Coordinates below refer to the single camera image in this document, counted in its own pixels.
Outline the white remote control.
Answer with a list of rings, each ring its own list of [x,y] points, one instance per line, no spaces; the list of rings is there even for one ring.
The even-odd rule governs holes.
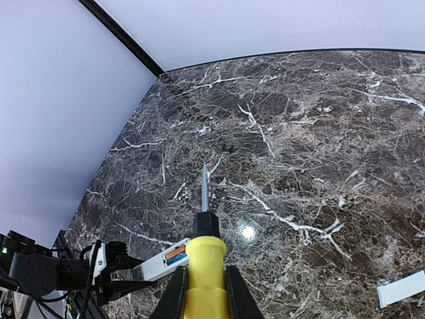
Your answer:
[[[159,280],[160,278],[163,278],[164,276],[174,272],[178,266],[187,266],[189,264],[188,256],[170,266],[167,266],[165,255],[171,251],[174,251],[175,249],[178,249],[179,247],[185,247],[186,253],[186,247],[190,241],[190,238],[184,238],[178,243],[170,246],[168,249],[165,249],[159,254],[142,262],[140,265],[131,270],[131,279],[155,282],[156,280]]]

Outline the white battery cover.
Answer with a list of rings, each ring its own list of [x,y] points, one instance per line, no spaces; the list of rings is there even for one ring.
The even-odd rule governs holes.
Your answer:
[[[421,292],[424,292],[423,270],[377,287],[380,308],[386,308]]]

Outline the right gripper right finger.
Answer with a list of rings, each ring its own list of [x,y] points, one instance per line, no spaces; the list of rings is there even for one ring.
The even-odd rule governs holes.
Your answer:
[[[264,319],[236,266],[225,270],[228,317],[234,319]]]

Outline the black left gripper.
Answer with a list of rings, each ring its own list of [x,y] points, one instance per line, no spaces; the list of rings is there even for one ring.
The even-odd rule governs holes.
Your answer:
[[[108,304],[138,290],[153,286],[140,280],[112,280],[101,272],[133,269],[143,261],[118,256],[107,260],[104,249],[88,260],[60,259],[44,254],[8,250],[8,289],[41,298],[53,291],[91,291],[96,282],[96,304]]]

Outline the yellow handled screwdriver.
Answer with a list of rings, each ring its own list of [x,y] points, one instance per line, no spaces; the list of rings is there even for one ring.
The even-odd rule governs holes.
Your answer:
[[[189,258],[185,318],[228,318],[224,256],[218,217],[209,209],[209,173],[203,166],[201,210],[195,213]]]

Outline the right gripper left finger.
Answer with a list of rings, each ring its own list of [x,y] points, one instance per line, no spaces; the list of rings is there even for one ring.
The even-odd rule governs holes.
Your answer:
[[[178,266],[155,308],[156,318],[178,319],[184,317],[187,285],[188,267]]]

